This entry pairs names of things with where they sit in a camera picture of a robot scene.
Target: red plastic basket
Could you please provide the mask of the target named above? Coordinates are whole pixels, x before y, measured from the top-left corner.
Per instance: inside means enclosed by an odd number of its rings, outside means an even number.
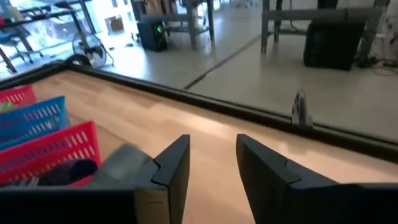
[[[0,183],[40,176],[57,164],[74,159],[92,159],[101,164],[92,121],[51,133],[0,152]],[[72,186],[85,185],[90,178]]]
[[[18,107],[36,103],[32,85],[24,85],[0,91],[0,103],[14,103]]]

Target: desk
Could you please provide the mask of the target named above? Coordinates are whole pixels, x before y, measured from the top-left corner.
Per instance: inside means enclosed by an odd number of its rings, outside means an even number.
[[[79,21],[78,21],[75,13],[76,13],[76,11],[74,11],[74,10],[65,10],[65,11],[61,11],[61,12],[49,13],[49,14],[46,14],[45,17],[35,17],[33,19],[30,19],[30,20],[8,23],[5,26],[0,27],[0,29],[11,28],[11,27],[15,27],[16,29],[18,29],[18,27],[20,27],[21,25],[24,25],[24,24],[29,24],[29,23],[32,23],[32,22],[42,21],[42,20],[46,20],[46,19],[50,19],[50,18],[54,18],[54,17],[58,17],[58,16],[64,16],[64,15],[71,14],[72,18],[73,18],[73,21],[75,23],[75,26],[76,26],[78,32],[80,32],[81,31],[81,27],[80,27]],[[28,51],[33,51],[32,47],[29,45],[29,43],[26,40],[26,38],[21,38],[21,41],[25,45],[25,48]],[[12,73],[16,73],[17,70],[15,69],[15,67],[13,66],[13,64],[10,61],[10,59],[7,57],[7,55],[4,53],[4,51],[1,49],[1,47],[0,47],[0,56],[2,57],[4,62],[7,64],[7,68]]]

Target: black box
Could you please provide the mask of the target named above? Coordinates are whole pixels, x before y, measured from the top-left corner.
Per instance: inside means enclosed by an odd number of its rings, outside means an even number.
[[[305,41],[305,66],[350,70],[364,26],[364,23],[312,22]]]
[[[138,22],[137,28],[144,49],[155,52],[167,49],[162,22]]]

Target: glass panel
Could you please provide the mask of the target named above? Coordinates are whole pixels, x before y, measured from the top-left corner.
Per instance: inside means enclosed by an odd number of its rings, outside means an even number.
[[[24,16],[29,17],[38,13],[55,13],[65,10],[61,7],[55,7],[54,4],[59,2],[59,0],[10,0],[12,6],[17,7],[18,10],[22,9],[36,9],[36,11],[24,14]],[[52,5],[50,11],[40,9],[40,7]],[[81,10],[79,4],[70,5],[72,8],[77,10],[77,18],[83,30],[88,31],[88,24],[84,17],[84,13]],[[76,35],[75,23],[71,15],[53,17],[42,21],[32,22],[24,24],[21,29],[26,33],[26,40],[28,45],[33,49],[34,52],[41,52],[46,57],[44,61],[48,62],[54,56],[59,56],[61,53],[66,53],[65,57],[72,53],[72,45],[70,41]],[[3,51],[12,60],[15,67],[23,65],[22,69],[27,69],[29,66],[27,57],[25,57],[26,62],[22,60],[22,57],[17,54],[17,48],[22,52],[23,56],[26,56],[24,52],[27,52],[25,45],[21,41],[19,35],[13,38],[14,43],[2,45]],[[42,57],[38,53],[30,53],[32,60],[37,63],[41,61]]]
[[[356,24],[284,20],[280,23],[283,33],[270,33],[268,38],[264,38],[267,40],[266,53],[261,55],[261,39],[258,37],[261,34],[262,7],[256,8],[252,2],[255,1],[232,1],[228,7],[221,4],[222,10],[215,13],[215,31],[223,32],[219,32],[216,39],[227,36],[223,39],[225,43],[243,32],[255,35],[248,41],[236,42],[244,50],[236,52],[221,66],[207,70],[211,71],[209,75],[199,74],[196,77],[200,81],[191,82],[193,85],[189,83],[186,88],[194,93],[259,108],[286,118],[292,115],[297,92],[303,90],[300,95],[305,95],[305,98],[300,99],[307,102],[310,116],[302,119],[337,128],[339,133],[349,131],[366,135],[366,138],[398,142],[398,106],[394,103],[398,95],[398,39],[394,38],[394,34],[398,37],[398,3],[391,1],[390,6],[382,8],[385,13],[380,18],[381,23],[376,24],[376,38],[369,43],[373,49],[367,63],[375,64],[370,68],[358,68],[354,59],[358,58],[361,43],[369,41],[363,38],[364,30],[369,29],[369,24],[364,25],[365,20]],[[351,9],[373,7],[374,2],[286,0],[281,8],[286,11],[319,7]],[[252,9],[242,7],[245,4],[254,6]],[[203,14],[202,9],[206,10],[205,4],[197,10],[198,16]],[[276,1],[271,1],[271,10],[275,9]],[[234,21],[234,25],[229,29],[230,21]],[[269,21],[268,29],[274,32],[275,24],[277,22]],[[253,27],[253,30],[244,31],[247,27]],[[216,42],[217,54],[221,52],[221,44]],[[307,57],[307,54],[323,55],[325,63],[329,64],[348,61],[346,69],[349,71],[330,65],[312,66],[307,59],[318,60],[320,57]]]
[[[107,47],[122,47],[138,33],[131,2],[127,0],[92,0],[86,2],[98,37]]]

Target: window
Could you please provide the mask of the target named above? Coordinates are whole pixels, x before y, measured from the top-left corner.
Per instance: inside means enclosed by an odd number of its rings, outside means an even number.
[[[129,18],[129,21],[132,22],[132,15],[131,15],[131,12],[128,12],[128,13],[127,13],[127,16],[128,16],[128,18]]]
[[[116,0],[112,0],[112,5],[113,7],[118,7],[118,3],[116,2]]]

